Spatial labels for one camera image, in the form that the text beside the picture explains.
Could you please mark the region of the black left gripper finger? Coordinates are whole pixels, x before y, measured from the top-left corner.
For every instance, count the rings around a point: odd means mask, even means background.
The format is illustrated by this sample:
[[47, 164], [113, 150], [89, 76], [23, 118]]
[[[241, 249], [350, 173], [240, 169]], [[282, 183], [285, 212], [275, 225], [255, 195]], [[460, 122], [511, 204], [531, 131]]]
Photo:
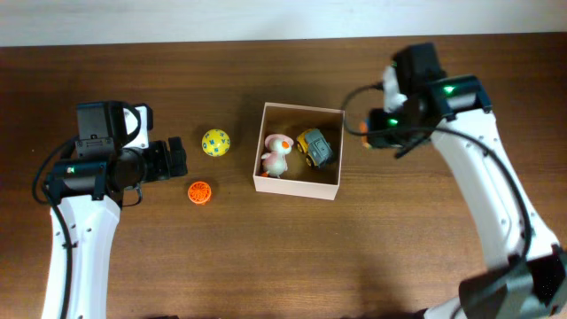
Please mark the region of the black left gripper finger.
[[185, 163], [174, 164], [170, 168], [171, 177], [181, 177], [181, 176], [186, 176], [187, 174], [188, 174], [188, 168]]
[[182, 139], [179, 136], [169, 137], [169, 151], [173, 163], [185, 163], [186, 151], [183, 147]]

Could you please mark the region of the orange round lattice toy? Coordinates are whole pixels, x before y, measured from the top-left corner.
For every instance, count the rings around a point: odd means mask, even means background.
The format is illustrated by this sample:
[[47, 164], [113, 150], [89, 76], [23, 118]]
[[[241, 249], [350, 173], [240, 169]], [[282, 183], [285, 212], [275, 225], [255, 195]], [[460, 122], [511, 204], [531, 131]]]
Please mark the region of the orange round lattice toy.
[[211, 200], [212, 188], [203, 181], [192, 183], [187, 191], [189, 200], [195, 205], [205, 205]]

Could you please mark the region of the colourful puzzle cube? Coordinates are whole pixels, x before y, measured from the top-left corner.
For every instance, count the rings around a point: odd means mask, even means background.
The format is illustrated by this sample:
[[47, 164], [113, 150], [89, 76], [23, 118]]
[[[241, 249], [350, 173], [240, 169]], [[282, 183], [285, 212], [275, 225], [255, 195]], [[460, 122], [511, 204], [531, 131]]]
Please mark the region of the colourful puzzle cube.
[[361, 137], [362, 146], [365, 147], [366, 149], [371, 149], [372, 146], [369, 143], [368, 136], [367, 136], [367, 133], [369, 132], [368, 121], [367, 120], [362, 121], [359, 125], [359, 129], [360, 129], [361, 133], [364, 133], [364, 136]]

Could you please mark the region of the yellow ball with blue letters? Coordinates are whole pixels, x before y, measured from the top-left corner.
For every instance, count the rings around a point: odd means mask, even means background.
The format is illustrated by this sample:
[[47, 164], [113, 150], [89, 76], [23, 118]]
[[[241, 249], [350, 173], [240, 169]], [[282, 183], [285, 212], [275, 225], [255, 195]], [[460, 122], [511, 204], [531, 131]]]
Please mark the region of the yellow ball with blue letters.
[[229, 151], [230, 145], [229, 135], [219, 128], [208, 130], [201, 141], [203, 152], [211, 157], [225, 155]]

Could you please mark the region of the yellow and grey toy truck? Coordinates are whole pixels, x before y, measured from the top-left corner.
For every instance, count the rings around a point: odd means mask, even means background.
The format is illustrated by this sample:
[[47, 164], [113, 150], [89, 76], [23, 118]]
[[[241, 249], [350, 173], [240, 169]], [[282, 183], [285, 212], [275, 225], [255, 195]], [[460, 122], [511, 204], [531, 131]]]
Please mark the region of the yellow and grey toy truck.
[[321, 130], [309, 128], [296, 138], [299, 152], [306, 157], [306, 163], [311, 168], [321, 169], [334, 160], [334, 152]]

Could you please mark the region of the white duck toy pink hat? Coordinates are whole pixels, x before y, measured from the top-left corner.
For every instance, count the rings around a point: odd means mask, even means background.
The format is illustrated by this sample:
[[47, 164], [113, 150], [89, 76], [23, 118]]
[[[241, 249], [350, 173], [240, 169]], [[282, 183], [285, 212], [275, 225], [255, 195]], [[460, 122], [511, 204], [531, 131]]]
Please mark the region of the white duck toy pink hat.
[[282, 134], [272, 134], [266, 137], [265, 147], [268, 152], [261, 155], [261, 176], [280, 178], [288, 170], [285, 156], [290, 154], [293, 140]]

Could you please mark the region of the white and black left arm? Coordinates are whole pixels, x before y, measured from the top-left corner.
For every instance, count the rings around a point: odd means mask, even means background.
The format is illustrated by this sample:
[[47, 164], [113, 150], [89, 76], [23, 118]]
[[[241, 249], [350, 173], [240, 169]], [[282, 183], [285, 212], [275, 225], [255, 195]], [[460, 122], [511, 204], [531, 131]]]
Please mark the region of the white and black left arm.
[[79, 133], [55, 150], [43, 182], [52, 246], [44, 318], [104, 318], [114, 233], [126, 191], [188, 173], [179, 137], [150, 141], [153, 112], [121, 101], [79, 104]]

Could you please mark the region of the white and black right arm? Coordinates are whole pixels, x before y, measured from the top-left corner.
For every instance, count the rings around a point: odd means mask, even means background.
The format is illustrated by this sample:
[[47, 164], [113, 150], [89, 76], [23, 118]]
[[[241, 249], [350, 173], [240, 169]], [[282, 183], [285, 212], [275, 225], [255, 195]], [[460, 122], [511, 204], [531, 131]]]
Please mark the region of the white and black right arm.
[[526, 195], [503, 148], [492, 102], [473, 75], [450, 77], [431, 43], [394, 54], [384, 106], [363, 126], [369, 148], [404, 156], [431, 143], [472, 214], [487, 271], [422, 318], [542, 318], [566, 305], [566, 252]]

